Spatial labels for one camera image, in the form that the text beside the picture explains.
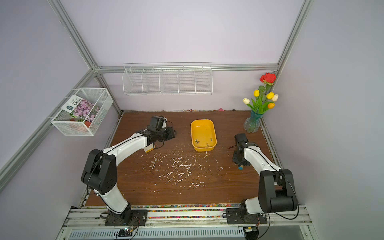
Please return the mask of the yellow plastic storage box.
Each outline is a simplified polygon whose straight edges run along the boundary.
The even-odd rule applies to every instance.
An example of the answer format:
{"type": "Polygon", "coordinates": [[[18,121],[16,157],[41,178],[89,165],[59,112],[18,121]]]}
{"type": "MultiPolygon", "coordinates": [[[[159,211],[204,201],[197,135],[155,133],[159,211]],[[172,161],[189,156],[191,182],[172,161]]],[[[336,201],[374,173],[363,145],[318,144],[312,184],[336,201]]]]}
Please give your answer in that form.
{"type": "Polygon", "coordinates": [[[209,119],[191,122],[192,145],[197,152],[212,151],[217,145],[214,123],[209,119]]]}

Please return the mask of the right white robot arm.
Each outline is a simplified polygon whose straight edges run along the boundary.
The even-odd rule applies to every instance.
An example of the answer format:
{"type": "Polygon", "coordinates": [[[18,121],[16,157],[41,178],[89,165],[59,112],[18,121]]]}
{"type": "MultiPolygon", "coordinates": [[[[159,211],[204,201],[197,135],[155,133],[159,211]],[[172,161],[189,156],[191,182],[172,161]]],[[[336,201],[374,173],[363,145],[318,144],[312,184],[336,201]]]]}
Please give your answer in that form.
{"type": "Polygon", "coordinates": [[[258,196],[244,201],[245,213],[297,211],[298,199],[292,172],[275,165],[245,134],[235,135],[235,143],[233,162],[239,169],[252,166],[259,175],[258,196]]]}

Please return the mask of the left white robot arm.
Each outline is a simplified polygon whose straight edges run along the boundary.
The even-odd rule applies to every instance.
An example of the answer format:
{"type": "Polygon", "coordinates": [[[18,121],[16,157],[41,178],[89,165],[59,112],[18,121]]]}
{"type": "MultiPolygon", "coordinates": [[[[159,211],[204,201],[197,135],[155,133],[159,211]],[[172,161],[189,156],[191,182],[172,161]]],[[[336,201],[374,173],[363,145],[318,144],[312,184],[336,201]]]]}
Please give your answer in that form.
{"type": "Polygon", "coordinates": [[[167,118],[153,116],[145,129],[134,133],[126,140],[103,150],[90,151],[81,181],[100,196],[108,207],[108,224],[128,225],[134,221],[139,226],[145,224],[144,219],[132,213],[131,204],[118,188],[118,166],[137,151],[149,152],[156,149],[156,142],[163,144],[175,137],[176,132],[168,125],[167,118]]]}

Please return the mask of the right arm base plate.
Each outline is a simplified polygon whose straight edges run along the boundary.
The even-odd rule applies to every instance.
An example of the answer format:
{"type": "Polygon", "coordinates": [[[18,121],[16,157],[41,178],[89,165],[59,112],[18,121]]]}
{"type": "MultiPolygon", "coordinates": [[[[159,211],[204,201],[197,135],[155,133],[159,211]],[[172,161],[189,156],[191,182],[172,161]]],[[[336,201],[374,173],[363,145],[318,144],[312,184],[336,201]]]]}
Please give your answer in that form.
{"type": "Polygon", "coordinates": [[[227,220],[229,225],[259,225],[266,224],[268,219],[261,214],[247,214],[241,208],[228,208],[222,214],[222,217],[227,220]]]}

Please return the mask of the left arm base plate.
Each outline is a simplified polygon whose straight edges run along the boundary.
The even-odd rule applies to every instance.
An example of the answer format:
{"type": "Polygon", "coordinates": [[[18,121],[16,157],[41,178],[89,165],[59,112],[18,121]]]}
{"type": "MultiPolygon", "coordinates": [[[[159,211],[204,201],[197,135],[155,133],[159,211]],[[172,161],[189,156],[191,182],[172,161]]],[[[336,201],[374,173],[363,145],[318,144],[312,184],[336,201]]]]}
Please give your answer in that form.
{"type": "Polygon", "coordinates": [[[108,210],[108,215],[105,218],[105,226],[144,226],[147,221],[147,216],[147,210],[126,210],[122,214],[108,210]]]}

